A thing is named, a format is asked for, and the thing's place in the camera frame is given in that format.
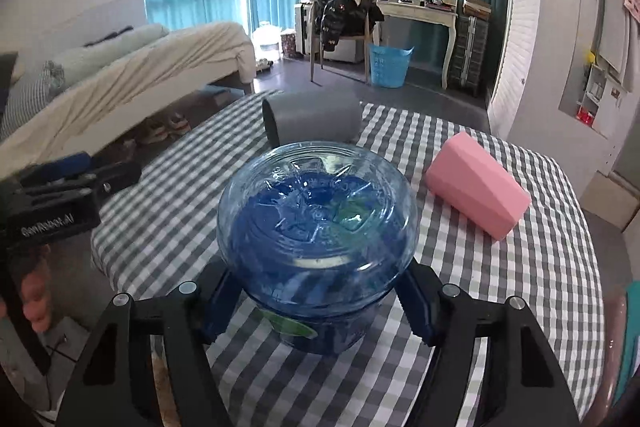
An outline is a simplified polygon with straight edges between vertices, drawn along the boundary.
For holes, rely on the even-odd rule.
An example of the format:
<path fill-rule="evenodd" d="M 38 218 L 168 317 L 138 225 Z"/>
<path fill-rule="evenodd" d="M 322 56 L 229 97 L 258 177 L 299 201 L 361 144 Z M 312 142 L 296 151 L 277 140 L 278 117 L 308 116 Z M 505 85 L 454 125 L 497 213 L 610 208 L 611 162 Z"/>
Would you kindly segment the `person's left hand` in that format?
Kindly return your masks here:
<path fill-rule="evenodd" d="M 36 333 L 47 332 L 52 323 L 50 252 L 51 247 L 44 244 L 9 261 L 9 273 L 20 292 L 24 317 Z"/>

